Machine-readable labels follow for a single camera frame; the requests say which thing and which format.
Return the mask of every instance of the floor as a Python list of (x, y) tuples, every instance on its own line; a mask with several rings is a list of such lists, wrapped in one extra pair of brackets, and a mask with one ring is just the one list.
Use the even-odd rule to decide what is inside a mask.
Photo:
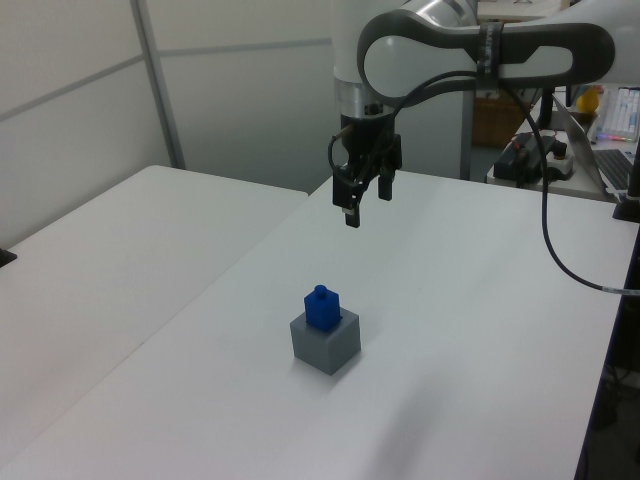
[(611, 423), (603, 428), (593, 426), (586, 436), (587, 472), (584, 458), (576, 480), (640, 479), (640, 389), (614, 382), (601, 382), (600, 392), (610, 399)]
[[(484, 182), (500, 153), (498, 148), (472, 147), (471, 180)], [(592, 416), (575, 480), (639, 480), (640, 374), (630, 374), (617, 387), (613, 377), (605, 376), (599, 398), (601, 407)]]

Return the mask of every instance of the stacked blocks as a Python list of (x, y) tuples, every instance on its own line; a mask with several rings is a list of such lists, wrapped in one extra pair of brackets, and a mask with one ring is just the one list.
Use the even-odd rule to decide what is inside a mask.
[(305, 312), (291, 322), (293, 353), (333, 375), (360, 351), (358, 315), (340, 308), (337, 293), (318, 285), (304, 298)]

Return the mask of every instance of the electronic device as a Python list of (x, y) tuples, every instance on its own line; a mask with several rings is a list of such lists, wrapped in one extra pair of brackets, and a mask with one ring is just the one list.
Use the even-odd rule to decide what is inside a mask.
[(626, 192), (631, 176), (631, 162), (617, 149), (593, 152), (600, 171), (617, 192)]
[[(545, 153), (551, 151), (555, 142), (553, 137), (542, 137)], [(522, 187), (525, 183), (540, 180), (541, 163), (542, 159), (533, 134), (521, 133), (504, 149), (493, 166), (493, 175), (502, 180), (516, 182), (519, 187)]]
[(607, 178), (613, 187), (615, 194), (629, 187), (631, 175), (631, 163), (620, 150), (596, 150), (591, 148), (591, 142), (575, 117), (562, 105), (562, 102), (554, 97), (558, 114), (563, 121), (564, 129), (569, 138), (569, 144), (574, 152), (576, 160), (589, 173), (594, 184), (603, 194), (609, 195), (602, 181), (600, 172)]
[(602, 99), (604, 111), (599, 120), (597, 136), (611, 140), (636, 142), (638, 140), (638, 106), (640, 106), (640, 90), (619, 88), (607, 90)]

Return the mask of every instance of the blue block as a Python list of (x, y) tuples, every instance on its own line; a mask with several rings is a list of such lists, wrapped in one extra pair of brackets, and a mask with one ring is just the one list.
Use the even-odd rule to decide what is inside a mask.
[(307, 323), (323, 332), (328, 332), (340, 322), (340, 298), (338, 294), (318, 285), (304, 297)]

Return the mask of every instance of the blue cube on gray cube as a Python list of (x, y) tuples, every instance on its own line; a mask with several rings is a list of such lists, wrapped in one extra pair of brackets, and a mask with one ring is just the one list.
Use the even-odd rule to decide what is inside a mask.
[(344, 308), (340, 308), (340, 315), (338, 324), (327, 332), (307, 323), (305, 313), (291, 322), (293, 354), (328, 375), (360, 351), (358, 315)]

